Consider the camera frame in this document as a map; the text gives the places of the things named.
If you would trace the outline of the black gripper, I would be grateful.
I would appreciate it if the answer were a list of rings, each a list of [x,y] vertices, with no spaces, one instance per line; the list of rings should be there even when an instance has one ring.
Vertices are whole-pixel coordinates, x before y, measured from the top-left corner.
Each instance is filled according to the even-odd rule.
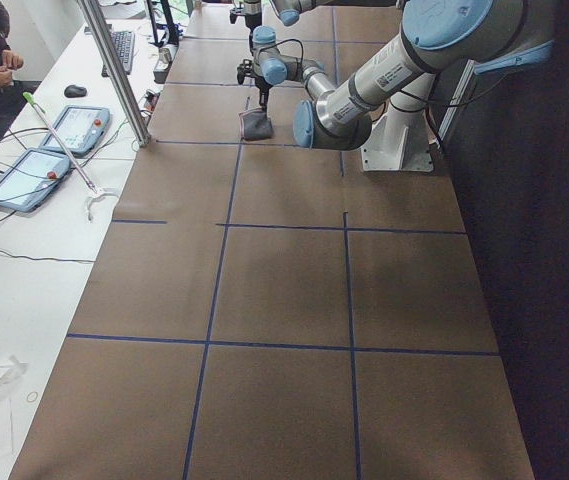
[[[259,89],[259,106],[262,111],[268,110],[270,84],[264,79],[260,68],[253,60],[243,59],[236,68],[236,79],[239,85],[243,85],[245,80],[250,78]]]

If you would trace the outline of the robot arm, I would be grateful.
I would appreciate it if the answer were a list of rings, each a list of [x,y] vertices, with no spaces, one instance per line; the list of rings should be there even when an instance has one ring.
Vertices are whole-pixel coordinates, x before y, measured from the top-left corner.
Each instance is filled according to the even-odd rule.
[[[249,29],[248,42],[251,59],[244,59],[237,67],[237,82],[242,85],[252,78],[259,90],[258,113],[267,115],[269,92],[273,86],[285,81],[302,83],[303,71],[323,69],[314,61],[304,58],[304,46],[300,40],[287,39],[278,42],[273,28],[263,25],[261,1],[233,1],[229,19],[235,24],[242,17]],[[402,8],[402,1],[270,1],[270,5],[284,26],[297,23],[302,13],[327,4],[346,6],[395,6]]]
[[[548,60],[555,1],[408,1],[399,33],[338,87],[320,72],[305,75],[308,99],[293,120],[296,143],[348,151],[372,130],[370,114],[423,74],[458,60],[478,75],[508,74]]]

